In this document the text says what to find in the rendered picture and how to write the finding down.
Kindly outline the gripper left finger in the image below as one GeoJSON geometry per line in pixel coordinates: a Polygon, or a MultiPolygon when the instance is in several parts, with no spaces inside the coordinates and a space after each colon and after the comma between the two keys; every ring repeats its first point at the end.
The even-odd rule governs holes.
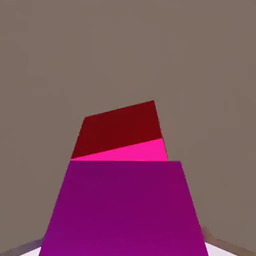
{"type": "Polygon", "coordinates": [[[22,256],[27,253],[35,253],[41,248],[44,238],[30,241],[15,248],[3,252],[3,256],[22,256]]]}

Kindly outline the small pink cube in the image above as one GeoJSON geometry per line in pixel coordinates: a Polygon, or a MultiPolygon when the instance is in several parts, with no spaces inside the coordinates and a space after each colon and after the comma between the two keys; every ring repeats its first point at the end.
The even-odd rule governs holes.
{"type": "Polygon", "coordinates": [[[71,160],[168,160],[155,102],[85,117],[71,160]]]}

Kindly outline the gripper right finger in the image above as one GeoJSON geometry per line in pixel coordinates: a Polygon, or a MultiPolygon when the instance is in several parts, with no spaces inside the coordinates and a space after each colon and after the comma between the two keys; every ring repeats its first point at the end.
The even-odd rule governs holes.
{"type": "Polygon", "coordinates": [[[204,226],[201,226],[201,230],[208,256],[249,256],[249,250],[215,238],[204,226]]]}

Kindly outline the small purple cube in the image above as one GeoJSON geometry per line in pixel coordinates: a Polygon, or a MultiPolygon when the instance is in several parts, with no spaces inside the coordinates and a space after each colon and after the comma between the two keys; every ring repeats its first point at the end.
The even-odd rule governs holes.
{"type": "Polygon", "coordinates": [[[178,161],[71,161],[39,256],[208,256],[178,161]]]}

